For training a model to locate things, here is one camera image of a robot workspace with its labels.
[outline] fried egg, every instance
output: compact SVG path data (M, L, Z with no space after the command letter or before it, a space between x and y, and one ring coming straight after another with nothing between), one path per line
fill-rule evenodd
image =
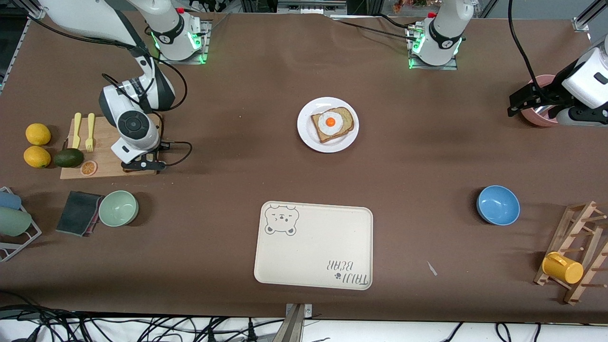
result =
M344 120L342 120L342 116L332 111L321 114L317 123L319 130L328 136L338 133L342 129L343 124Z

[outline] avocado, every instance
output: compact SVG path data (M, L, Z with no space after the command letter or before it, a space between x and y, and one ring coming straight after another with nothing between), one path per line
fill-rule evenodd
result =
M57 153L53 159L59 167L77 167L85 160L85 155L77 148L66 148Z

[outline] brown table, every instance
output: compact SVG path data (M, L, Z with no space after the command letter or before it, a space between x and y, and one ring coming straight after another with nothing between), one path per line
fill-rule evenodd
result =
M357 23L399 32L373 18ZM589 46L569 21L516 27L539 75ZM122 49L33 25L0 96L0 180L44 235L0 264L0 288L69 310L282 316L285 303L307 302L324 318L605 322L605 290L587 290L572 307L556 301L561 288L532 280L564 206L608 200L608 131L508 118L508 96L529 76L506 20L472 20L466 36L457 72L409 70L398 38L320 15L232 15L213 32L206 65L179 67L188 98L166 115L165 137L194 143L188 160L156 176L60 181L59 168L21 159L26 126L50 125L55 152L76 111L101 114L102 72L124 80L140 69ZM361 120L354 144L332 155L308 148L295 127L301 107L322 96L346 100ZM477 215L474 199L491 184L519 197L515 224ZM70 190L118 189L140 201L133 226L100 225L88 239L54 232ZM268 200L370 208L371 288L258 283Z

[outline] pink bowl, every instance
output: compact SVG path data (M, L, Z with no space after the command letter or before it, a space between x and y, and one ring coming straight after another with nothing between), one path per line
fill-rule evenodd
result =
M554 75L540 75L536 76L536 81L538 82L539 86L546 86L553 82L554 78ZM536 114L534 108L528 108L526 110L522 110L522 115L532 124L540 127L553 127L559 125L556 119L549 119L548 108L547 110L543 110L538 114Z

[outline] toast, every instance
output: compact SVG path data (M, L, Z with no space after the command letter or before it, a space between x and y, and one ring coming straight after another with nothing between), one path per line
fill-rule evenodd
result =
M321 130L319 129L319 118L321 117L321 115L323 115L329 111L340 114L340 116L342 116L342 120L343 120L342 128L336 134L333 134L333 135L327 135L327 134L321 132ZM319 136L319 140L321 140L321 144L326 143L332 139L339 138L343 135L346 135L348 132L350 132L354 129L353 115L350 113L350 111L348 109L346 109L344 107L332 108L332 109L326 110L320 114L315 114L315 115L311 116L310 118L313 120L314 128L317 130L317 135Z

